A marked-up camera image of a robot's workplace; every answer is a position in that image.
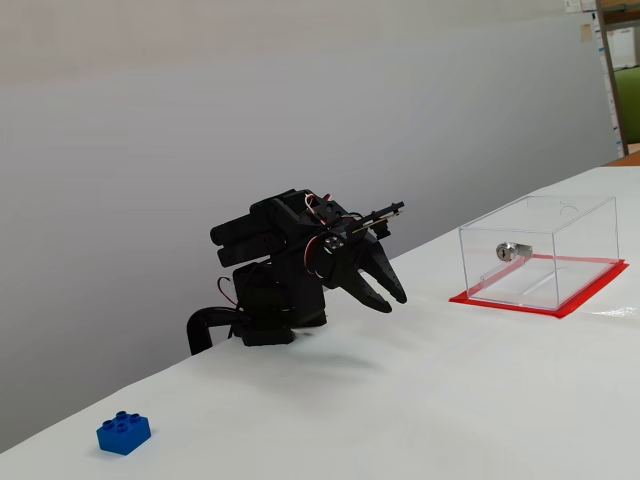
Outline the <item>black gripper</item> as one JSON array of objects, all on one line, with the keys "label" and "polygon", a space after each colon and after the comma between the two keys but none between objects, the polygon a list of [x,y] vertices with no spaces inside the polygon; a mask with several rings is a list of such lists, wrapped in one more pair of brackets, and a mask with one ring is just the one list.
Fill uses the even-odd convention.
[{"label": "black gripper", "polygon": [[364,306],[390,313],[391,305],[363,278],[374,278],[398,303],[407,296],[372,222],[340,222],[313,238],[313,276],[329,289],[342,288]]}]

